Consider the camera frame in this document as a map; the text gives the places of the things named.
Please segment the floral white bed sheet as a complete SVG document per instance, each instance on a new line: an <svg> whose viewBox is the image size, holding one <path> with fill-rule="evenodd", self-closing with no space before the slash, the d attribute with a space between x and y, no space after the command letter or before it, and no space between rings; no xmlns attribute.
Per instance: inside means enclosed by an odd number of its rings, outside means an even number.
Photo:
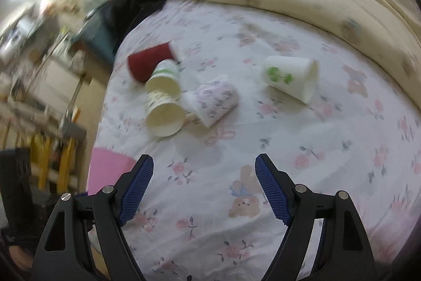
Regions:
<svg viewBox="0 0 421 281"><path fill-rule="evenodd" d="M146 127L144 87L127 57L171 42L191 91L227 75L238 105L212 128L188 117L157 138ZM269 56L314 59L309 104L267 85ZM262 152L317 193L347 191L378 276L420 243L420 112L375 63L343 41L267 11L172 0L122 42L94 148L154 160L140 208L124 229L148 280L260 280L285 234L254 174Z"/></svg>

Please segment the grey trash bin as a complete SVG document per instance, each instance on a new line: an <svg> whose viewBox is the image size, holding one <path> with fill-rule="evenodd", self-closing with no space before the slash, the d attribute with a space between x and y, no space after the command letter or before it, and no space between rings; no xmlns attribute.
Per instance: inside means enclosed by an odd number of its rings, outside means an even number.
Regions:
<svg viewBox="0 0 421 281"><path fill-rule="evenodd" d="M83 143L86 138L86 129L77 123L64 121L61 125L63 140L73 139L77 143Z"/></svg>

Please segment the teal bed headboard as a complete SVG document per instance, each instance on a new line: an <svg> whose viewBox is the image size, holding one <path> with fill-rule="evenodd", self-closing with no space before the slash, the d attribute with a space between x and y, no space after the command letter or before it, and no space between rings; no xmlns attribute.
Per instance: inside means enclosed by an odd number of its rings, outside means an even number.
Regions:
<svg viewBox="0 0 421 281"><path fill-rule="evenodd" d="M98 15L92 16L78 33L78 40L103 65L112 68L115 62L116 39Z"/></svg>

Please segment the cream cartoon sticker cup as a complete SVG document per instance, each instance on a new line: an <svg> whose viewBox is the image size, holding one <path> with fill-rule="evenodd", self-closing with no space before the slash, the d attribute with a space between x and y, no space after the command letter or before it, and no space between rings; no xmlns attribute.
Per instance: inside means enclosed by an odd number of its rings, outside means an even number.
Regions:
<svg viewBox="0 0 421 281"><path fill-rule="evenodd" d="M183 127L186 113L169 94L152 91L145 99L146 126L155 136L165 138Z"/></svg>

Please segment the white cup green band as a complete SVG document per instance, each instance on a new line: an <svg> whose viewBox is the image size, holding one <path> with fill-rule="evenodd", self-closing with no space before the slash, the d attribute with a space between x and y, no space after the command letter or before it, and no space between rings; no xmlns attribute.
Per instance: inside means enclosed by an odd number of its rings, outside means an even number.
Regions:
<svg viewBox="0 0 421 281"><path fill-rule="evenodd" d="M154 91L167 93L172 99L177 101L182 93L181 77L177 63L172 59L161 61L147 80L145 89L147 93Z"/></svg>

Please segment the yellow wooden chair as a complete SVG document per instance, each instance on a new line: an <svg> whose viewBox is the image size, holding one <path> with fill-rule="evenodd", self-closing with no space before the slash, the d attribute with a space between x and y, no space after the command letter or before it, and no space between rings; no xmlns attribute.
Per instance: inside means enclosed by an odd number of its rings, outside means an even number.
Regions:
<svg viewBox="0 0 421 281"><path fill-rule="evenodd" d="M27 141L30 149L32 175L39 190L55 185L58 194L78 188L75 174L77 143L73 138L64 141L36 133Z"/></svg>

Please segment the white cup green clover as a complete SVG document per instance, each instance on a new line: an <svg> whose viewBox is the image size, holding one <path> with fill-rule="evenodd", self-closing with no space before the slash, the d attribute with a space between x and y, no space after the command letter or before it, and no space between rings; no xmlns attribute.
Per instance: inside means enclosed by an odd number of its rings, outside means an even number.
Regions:
<svg viewBox="0 0 421 281"><path fill-rule="evenodd" d="M264 82L289 96L309 104L319 81L319 63L314 59L269 56L262 63Z"/></svg>

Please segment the red ripple paper cup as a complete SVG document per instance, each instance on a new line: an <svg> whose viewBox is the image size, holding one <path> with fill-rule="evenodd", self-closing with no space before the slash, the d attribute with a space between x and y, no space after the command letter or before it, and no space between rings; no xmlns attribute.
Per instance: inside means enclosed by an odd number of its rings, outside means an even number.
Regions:
<svg viewBox="0 0 421 281"><path fill-rule="evenodd" d="M180 63L181 53L174 43L161 43L127 57L128 69L135 81L146 83L157 65L164 60Z"/></svg>

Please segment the white cup purple print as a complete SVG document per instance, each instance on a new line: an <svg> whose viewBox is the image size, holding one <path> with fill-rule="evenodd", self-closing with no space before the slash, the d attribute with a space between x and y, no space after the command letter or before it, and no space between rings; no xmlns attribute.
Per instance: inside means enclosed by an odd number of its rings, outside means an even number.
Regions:
<svg viewBox="0 0 421 281"><path fill-rule="evenodd" d="M227 75L208 81L183 96L188 108L210 128L239 103L237 88Z"/></svg>

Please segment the pink square plastic cup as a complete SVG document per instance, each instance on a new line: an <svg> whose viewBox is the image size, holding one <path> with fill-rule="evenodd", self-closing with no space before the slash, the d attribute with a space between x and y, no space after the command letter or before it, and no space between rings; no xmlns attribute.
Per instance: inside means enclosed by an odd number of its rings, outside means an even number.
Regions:
<svg viewBox="0 0 421 281"><path fill-rule="evenodd" d="M94 148L88 172L87 193L94 195L106 185L114 185L119 177L131 171L136 161L104 148Z"/></svg>

